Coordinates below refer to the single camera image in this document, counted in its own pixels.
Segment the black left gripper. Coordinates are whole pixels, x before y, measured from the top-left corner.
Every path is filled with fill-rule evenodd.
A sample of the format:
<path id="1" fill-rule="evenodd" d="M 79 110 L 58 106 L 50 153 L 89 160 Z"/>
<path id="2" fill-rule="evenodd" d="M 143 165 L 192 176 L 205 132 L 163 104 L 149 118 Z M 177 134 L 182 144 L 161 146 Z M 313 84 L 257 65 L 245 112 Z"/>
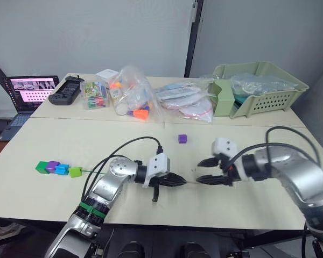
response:
<path id="1" fill-rule="evenodd" d="M 154 176 L 152 179 L 150 179 L 150 187 L 153 187 L 152 201 L 158 201 L 160 185 L 166 187 L 179 187 L 185 184 L 187 184 L 187 181 L 183 177 L 175 173 L 169 173 L 161 177 Z"/>

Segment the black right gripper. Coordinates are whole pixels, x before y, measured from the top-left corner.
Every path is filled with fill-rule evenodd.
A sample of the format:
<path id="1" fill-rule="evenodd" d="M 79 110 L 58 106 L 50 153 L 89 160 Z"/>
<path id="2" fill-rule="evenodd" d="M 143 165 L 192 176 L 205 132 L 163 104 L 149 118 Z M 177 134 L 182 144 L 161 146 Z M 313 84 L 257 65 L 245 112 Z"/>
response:
<path id="1" fill-rule="evenodd" d="M 206 185 L 227 185 L 233 186 L 233 176 L 231 174 L 232 169 L 230 165 L 230 157 L 224 154 L 218 154 L 215 157 L 204 159 L 200 161 L 198 167 L 217 167 L 219 165 L 223 172 L 223 175 L 213 176 L 213 175 L 203 175 L 196 179 L 196 182 Z"/>

